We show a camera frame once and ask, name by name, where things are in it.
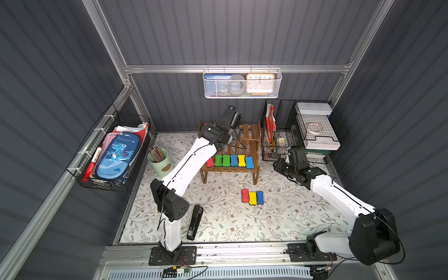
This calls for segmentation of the blue eraser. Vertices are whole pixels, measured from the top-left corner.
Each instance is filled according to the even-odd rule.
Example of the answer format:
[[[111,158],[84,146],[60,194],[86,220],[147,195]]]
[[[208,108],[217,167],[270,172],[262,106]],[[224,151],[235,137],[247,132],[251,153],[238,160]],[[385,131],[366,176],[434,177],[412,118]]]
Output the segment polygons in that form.
[[[231,167],[237,167],[239,165],[238,155],[231,155]]]
[[[257,205],[264,205],[264,192],[256,191]]]
[[[245,157],[245,164],[246,164],[247,169],[255,168],[253,157],[250,157],[250,156]]]

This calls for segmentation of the yellow eraser tier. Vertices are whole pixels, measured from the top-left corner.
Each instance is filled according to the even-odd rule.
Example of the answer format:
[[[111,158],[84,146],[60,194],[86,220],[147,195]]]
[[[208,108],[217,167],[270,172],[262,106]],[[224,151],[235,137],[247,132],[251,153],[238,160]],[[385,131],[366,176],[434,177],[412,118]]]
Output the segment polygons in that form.
[[[246,156],[245,155],[238,155],[238,166],[246,167]]]

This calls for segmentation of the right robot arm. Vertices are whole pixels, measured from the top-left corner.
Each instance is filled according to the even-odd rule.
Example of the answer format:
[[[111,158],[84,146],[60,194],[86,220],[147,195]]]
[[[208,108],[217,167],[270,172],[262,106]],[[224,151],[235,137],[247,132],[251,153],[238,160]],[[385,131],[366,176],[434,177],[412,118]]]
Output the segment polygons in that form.
[[[273,163],[274,171],[324,198],[351,228],[350,233],[320,231],[308,236],[306,253],[310,258],[332,253],[369,266],[405,251],[389,210],[360,200],[324,170],[312,167],[303,148],[292,146],[287,154]]]

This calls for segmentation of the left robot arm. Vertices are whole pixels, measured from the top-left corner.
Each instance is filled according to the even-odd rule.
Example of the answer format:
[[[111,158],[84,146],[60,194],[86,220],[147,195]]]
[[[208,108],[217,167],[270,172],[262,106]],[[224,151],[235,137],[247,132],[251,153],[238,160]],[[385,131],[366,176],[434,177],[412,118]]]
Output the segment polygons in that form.
[[[182,247],[181,220],[190,207],[183,196],[189,184],[211,157],[230,145],[241,119],[236,107],[228,106],[216,122],[200,129],[190,150],[167,176],[151,182],[152,195],[161,214],[159,224],[163,226],[159,244],[168,254],[175,254]]]

